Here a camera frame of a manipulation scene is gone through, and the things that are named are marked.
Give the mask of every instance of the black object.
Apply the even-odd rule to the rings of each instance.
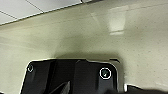
[[[29,63],[21,94],[104,94],[107,90],[117,91],[113,65],[53,59]]]

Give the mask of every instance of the black device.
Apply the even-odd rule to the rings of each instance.
[[[104,94],[118,91],[114,65],[85,59],[32,61],[21,94]]]

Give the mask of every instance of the metal ring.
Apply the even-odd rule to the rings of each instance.
[[[28,67],[27,67],[27,70],[29,72],[32,72],[33,71],[33,65],[29,64]]]
[[[104,69],[108,70],[109,73],[110,73],[110,75],[109,75],[107,78],[105,78],[105,77],[102,76],[102,70],[104,70]],[[108,69],[108,68],[105,68],[105,67],[104,67],[104,68],[101,68],[99,73],[100,73],[100,77],[101,77],[102,79],[110,79],[110,77],[111,77],[111,71],[110,71],[110,69]]]

